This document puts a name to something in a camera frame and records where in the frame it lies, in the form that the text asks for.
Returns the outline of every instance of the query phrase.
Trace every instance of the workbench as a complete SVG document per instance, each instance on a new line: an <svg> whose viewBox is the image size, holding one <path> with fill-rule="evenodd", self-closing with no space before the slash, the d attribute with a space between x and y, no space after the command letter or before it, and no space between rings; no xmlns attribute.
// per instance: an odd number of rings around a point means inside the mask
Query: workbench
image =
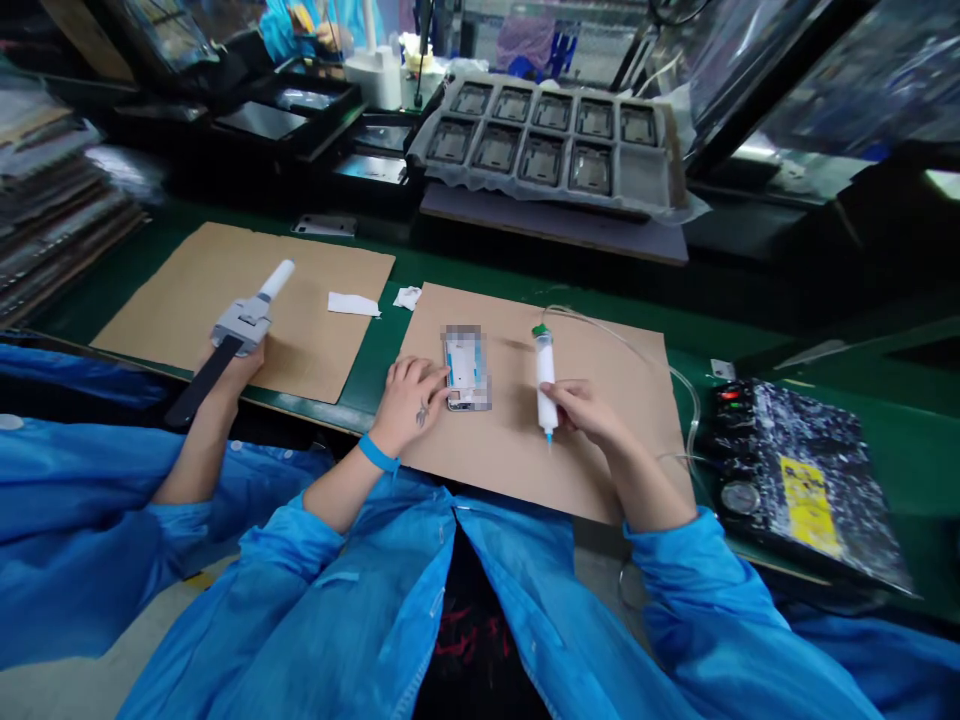
<svg viewBox="0 0 960 720"><path fill-rule="evenodd" d="M174 249L204 222L290 234L294 219L280 220L171 200L155 213L150 225L101 260L82 281L38 316L29 329L67 343L87 345ZM362 237L362 225L360 232L357 238L311 238L396 257L390 280L379 299L382 319L370 323L339 402L321 403L258 388L248 388L244 398L348 433L366 432L380 402L387 368L397 357L411 317L410 311L394 307L393 300L399 288L420 286L424 282L535 305L563 304L601 320L662 332L670 363L686 375L704 397L711 387L724 382L711 374L711 358L732 359L789 339L635 297L571 287L557 282L550 276L549 269L533 275L528 271L517 272L495 264L450 257L437 251L436 238L429 242L416 237L394 242ZM176 368L127 359L184 379L190 376ZM886 492L894 530L917 590L924 597L922 601L895 598L893 602L960 623L957 527L955 522L950 526L953 518L960 517L960 485L954 482L954 445L960 438L960 421L842 390L806 383L788 387L845 408L862 421L864 436L872 450L876 479ZM681 426L686 432L692 411L690 398L679 384L675 384L675 394ZM698 499L704 502L707 499L704 488L696 490ZM733 538L729 542L736 552L751 561L823 581L761 546Z"/></svg>

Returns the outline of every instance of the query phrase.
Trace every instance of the black handle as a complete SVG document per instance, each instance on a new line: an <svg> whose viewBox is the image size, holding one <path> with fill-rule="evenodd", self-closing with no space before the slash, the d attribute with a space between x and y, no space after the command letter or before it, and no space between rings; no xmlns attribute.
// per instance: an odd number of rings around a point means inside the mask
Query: black handle
<svg viewBox="0 0 960 720"><path fill-rule="evenodd" d="M213 390L213 386L217 384L227 365L242 347L243 340L234 335L227 335L220 342L220 347L214 350L210 359L200 368L200 372L194 376L187 389L180 394L173 407L163 416L163 421L170 427L183 427L193 420L193 416L200 409L200 403Z"/></svg>

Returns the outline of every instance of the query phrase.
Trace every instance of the hand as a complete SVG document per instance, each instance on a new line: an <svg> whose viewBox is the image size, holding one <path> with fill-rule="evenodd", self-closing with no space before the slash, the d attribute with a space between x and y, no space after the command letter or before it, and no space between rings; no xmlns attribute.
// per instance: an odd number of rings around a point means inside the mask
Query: hand
<svg viewBox="0 0 960 720"><path fill-rule="evenodd" d="M327 20L317 28L317 42L328 52L344 52L347 45L353 44L353 36L346 28Z"/></svg>
<svg viewBox="0 0 960 720"><path fill-rule="evenodd" d="M264 337L263 342L257 346L257 349L246 357L233 358L207 397L213 396L214 398L227 402L236 402L239 400L240 393L242 393L243 389L250 383L253 376L257 374L257 371L263 367L268 337L269 336ZM197 365L197 372L199 372L204 363L210 359L214 350L216 350L216 348L213 346L213 343L207 340L203 348L203 357L200 360L200 364Z"/></svg>
<svg viewBox="0 0 960 720"><path fill-rule="evenodd" d="M583 430L601 449L632 439L630 431L609 405L600 399L589 380L542 383L543 394L557 403L560 426Z"/></svg>
<svg viewBox="0 0 960 720"><path fill-rule="evenodd" d="M400 358L387 372L387 387L370 430L370 439L390 457L433 427L450 394L444 378L450 368L429 360Z"/></svg>

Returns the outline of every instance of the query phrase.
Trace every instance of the glue syringe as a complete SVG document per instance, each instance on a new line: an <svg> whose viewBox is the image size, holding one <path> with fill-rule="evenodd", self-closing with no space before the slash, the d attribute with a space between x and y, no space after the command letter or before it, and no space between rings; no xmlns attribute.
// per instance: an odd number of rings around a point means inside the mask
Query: glue syringe
<svg viewBox="0 0 960 720"><path fill-rule="evenodd" d="M553 431L557 429L557 404L543 394L540 384L556 382L553 371L553 334L546 325L540 323L533 329L537 346L537 423L547 434L547 444L553 442Z"/></svg>

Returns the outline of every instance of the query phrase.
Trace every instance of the blurred label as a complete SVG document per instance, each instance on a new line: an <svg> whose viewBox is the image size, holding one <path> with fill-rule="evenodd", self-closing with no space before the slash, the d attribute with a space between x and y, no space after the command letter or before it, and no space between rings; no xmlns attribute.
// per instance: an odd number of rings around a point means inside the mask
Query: blurred label
<svg viewBox="0 0 960 720"><path fill-rule="evenodd" d="M827 483L823 473L780 456L780 471L790 510L790 533L800 542L835 558L843 554L827 499Z"/></svg>

